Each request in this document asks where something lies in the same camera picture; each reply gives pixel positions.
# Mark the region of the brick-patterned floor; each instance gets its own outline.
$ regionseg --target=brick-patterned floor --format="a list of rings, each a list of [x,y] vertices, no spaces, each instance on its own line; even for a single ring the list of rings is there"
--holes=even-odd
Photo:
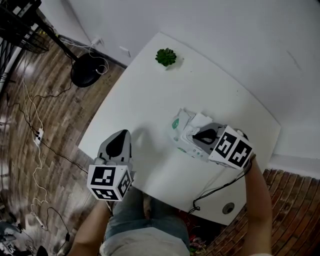
[[[318,255],[320,244],[320,183],[281,170],[266,170],[273,209],[272,253],[275,256]],[[207,248],[207,256],[239,255],[247,233],[244,207]]]

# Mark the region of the black pole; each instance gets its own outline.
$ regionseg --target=black pole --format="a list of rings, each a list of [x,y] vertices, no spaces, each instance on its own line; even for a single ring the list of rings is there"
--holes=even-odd
[[[43,22],[43,20],[38,16],[38,14],[35,13],[34,15],[34,22],[36,24],[38,24],[38,26],[44,31],[46,32],[46,34],[51,37],[51,39],[58,45],[60,46],[66,54],[68,54],[74,61],[77,61],[78,60],[78,57],[76,55],[74,55],[74,53],[72,51],[70,51],[68,49],[68,47],[66,47],[64,45],[63,42],[61,42],[59,40],[59,38],[56,37],[56,35],[51,31],[51,29],[47,26],[47,24],[45,24]]]

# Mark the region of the gray shorts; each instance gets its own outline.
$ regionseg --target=gray shorts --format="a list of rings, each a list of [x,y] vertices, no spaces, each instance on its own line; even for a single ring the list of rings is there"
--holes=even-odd
[[[150,219],[145,218],[143,193],[135,187],[130,187],[114,210],[106,228],[105,238],[129,230],[154,227],[176,238],[180,238],[190,249],[189,234],[184,221],[176,215],[172,206],[155,198],[150,201]]]

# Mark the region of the black round base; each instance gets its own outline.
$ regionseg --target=black round base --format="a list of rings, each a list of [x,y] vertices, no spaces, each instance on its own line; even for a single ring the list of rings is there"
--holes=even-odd
[[[78,87],[88,87],[94,84],[105,70],[105,61],[99,55],[91,52],[78,58],[71,70],[71,81]]]

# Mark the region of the green logo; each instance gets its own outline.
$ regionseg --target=green logo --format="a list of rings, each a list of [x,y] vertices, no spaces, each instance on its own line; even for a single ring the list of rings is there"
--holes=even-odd
[[[177,118],[173,123],[172,123],[172,128],[176,129],[179,125],[179,118]]]
[[[183,153],[187,153],[185,150],[183,150],[181,147],[178,147],[179,150],[181,150]]]

